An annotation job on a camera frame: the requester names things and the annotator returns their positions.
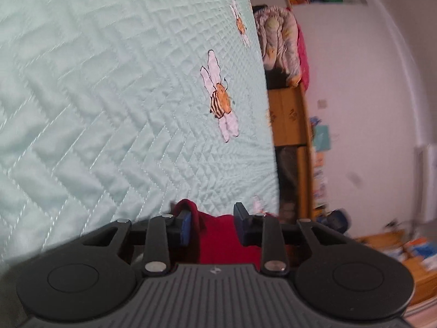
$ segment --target silver screw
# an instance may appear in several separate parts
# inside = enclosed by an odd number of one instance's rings
[[[167,265],[163,262],[148,262],[144,268],[151,273],[162,273],[167,269]]]
[[[287,264],[281,262],[280,260],[270,260],[264,264],[264,267],[268,271],[284,271],[287,268]]]

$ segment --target red fabric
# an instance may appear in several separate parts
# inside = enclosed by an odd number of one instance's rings
[[[299,31],[298,54],[301,60],[301,71],[302,71],[301,83],[303,84],[304,89],[306,91],[308,90],[308,85],[309,85],[309,64],[308,64],[308,57],[306,55],[305,40],[303,39],[303,33],[299,24],[298,24],[298,31]]]
[[[198,264],[254,264],[259,270],[261,248],[243,247],[234,227],[234,217],[213,217],[199,212],[194,202],[179,201],[174,210],[178,215],[182,209],[191,211],[191,238],[185,253],[185,262]]]

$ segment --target wooden desk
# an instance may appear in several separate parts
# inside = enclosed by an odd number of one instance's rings
[[[399,231],[397,233],[382,233],[356,239],[359,242],[364,241],[373,249],[383,249],[395,245],[402,245],[401,238],[403,234],[403,231]],[[410,257],[406,259],[403,264],[410,271],[414,278],[414,283],[416,284],[410,306],[437,296],[437,270],[425,270],[420,263],[420,259],[417,257]]]

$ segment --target mattress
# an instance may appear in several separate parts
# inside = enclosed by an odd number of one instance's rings
[[[10,325],[22,316],[20,263],[110,221],[183,198],[215,216],[254,197],[277,211],[249,0],[0,6],[0,317],[9,311]]]

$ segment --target folded blanket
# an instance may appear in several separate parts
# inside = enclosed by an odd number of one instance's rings
[[[281,68],[288,75],[287,84],[296,87],[302,71],[298,52],[298,25],[291,11],[270,6],[255,12],[265,70]]]

